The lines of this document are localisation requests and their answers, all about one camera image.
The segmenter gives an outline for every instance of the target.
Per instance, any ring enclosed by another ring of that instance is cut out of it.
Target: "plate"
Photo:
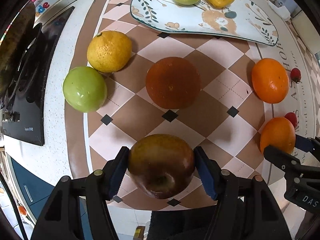
[[[218,9],[208,1],[181,6],[174,0],[132,0],[130,13],[137,21],[166,33],[194,33],[233,37],[275,46],[276,27],[250,0],[235,0]]]

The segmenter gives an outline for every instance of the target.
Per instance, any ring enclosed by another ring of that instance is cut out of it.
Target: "cabinet handle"
[[[27,186],[24,185],[24,188],[26,189],[26,192],[27,192],[27,195],[28,195],[28,197],[29,197],[29,199],[30,199],[30,202],[33,202],[33,199],[32,199],[32,197],[31,197],[31,195],[30,195],[30,192],[29,192]]]

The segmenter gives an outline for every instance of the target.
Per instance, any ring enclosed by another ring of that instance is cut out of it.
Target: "tabletop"
[[[283,178],[259,151],[264,124],[276,116],[295,112],[296,133],[314,137],[319,133],[319,67],[291,25],[283,22],[266,0],[252,0],[272,20],[279,41],[271,47],[227,37],[167,34],[140,24],[130,15],[131,0],[95,0],[78,36],[70,66],[88,65],[86,49],[103,30],[125,33],[132,40],[127,66],[105,74],[108,99],[96,112],[82,114],[65,105],[68,157],[74,178],[87,176],[115,158],[121,146],[131,147],[141,138],[166,133],[202,146],[210,159],[236,176],[262,175],[268,185]],[[152,102],[145,88],[148,69],[164,57],[183,57],[199,71],[202,90],[185,109],[162,109]],[[281,62],[288,73],[296,66],[302,84],[290,84],[281,103],[262,102],[252,91],[251,69],[262,58]],[[303,162],[306,154],[295,149]],[[197,172],[190,185],[170,199],[153,199],[140,191],[127,172],[118,194],[109,205],[141,210],[181,210],[215,204],[206,195]]]

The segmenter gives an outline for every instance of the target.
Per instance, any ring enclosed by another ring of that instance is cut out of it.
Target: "stove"
[[[1,101],[3,134],[44,145],[44,93],[51,60],[74,7],[45,27],[37,24],[12,82]]]

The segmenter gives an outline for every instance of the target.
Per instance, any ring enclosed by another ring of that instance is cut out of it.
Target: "tile floor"
[[[151,217],[151,211],[147,210],[120,208],[112,205],[108,205],[108,210],[117,234],[132,237],[137,226],[146,226]]]

